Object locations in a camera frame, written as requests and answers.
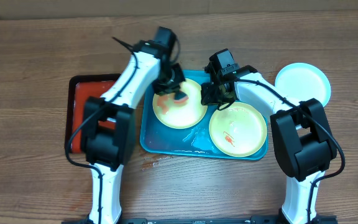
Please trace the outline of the dark sponge with red base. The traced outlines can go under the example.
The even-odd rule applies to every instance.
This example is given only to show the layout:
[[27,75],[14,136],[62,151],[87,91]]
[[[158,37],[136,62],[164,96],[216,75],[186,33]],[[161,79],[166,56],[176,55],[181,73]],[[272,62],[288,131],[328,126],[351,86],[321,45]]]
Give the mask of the dark sponge with red base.
[[175,104],[185,103],[189,99],[188,95],[183,91],[177,91],[174,93],[173,102]]

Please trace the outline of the green plate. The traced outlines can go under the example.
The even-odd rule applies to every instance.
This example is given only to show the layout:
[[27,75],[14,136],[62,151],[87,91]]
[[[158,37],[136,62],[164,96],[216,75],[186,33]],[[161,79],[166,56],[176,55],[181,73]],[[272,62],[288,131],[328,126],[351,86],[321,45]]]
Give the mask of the green plate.
[[174,129],[190,128],[199,123],[208,107],[201,104],[201,85],[189,78],[180,84],[180,90],[188,99],[174,102],[174,93],[163,96],[154,94],[152,108],[157,119]]
[[264,145],[267,125],[264,117],[253,106],[235,102],[212,114],[209,135],[214,145],[224,154],[247,157]]

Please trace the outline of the light blue plate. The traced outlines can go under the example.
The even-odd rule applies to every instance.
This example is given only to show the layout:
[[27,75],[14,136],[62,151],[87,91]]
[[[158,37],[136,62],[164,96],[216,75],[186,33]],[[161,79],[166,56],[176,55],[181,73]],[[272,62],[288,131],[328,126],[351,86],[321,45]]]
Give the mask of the light blue plate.
[[292,63],[283,67],[276,76],[275,86],[300,101],[316,98],[323,106],[331,97],[327,76],[308,63]]

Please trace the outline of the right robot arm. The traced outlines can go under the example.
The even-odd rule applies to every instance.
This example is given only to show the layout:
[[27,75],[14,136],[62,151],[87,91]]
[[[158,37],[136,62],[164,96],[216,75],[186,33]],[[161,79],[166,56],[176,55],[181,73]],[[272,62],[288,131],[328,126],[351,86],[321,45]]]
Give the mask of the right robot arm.
[[244,102],[270,121],[275,158],[287,177],[285,200],[278,215],[253,216],[251,223],[337,223],[315,210],[319,183],[339,175],[346,163],[322,103],[290,98],[254,67],[240,67],[228,49],[210,56],[204,70],[210,81],[201,86],[202,105],[226,111]]

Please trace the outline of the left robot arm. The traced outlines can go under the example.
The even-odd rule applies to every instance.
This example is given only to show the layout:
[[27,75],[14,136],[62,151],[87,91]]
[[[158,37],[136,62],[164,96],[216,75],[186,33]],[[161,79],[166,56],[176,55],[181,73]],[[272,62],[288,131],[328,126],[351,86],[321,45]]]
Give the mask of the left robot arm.
[[152,40],[123,43],[131,53],[126,69],[107,92],[86,100],[80,148],[93,177],[93,205],[85,223],[120,221],[122,173],[134,150],[135,109],[147,88],[159,96],[186,98],[180,91],[184,74],[170,60],[176,42],[172,30],[159,27]]

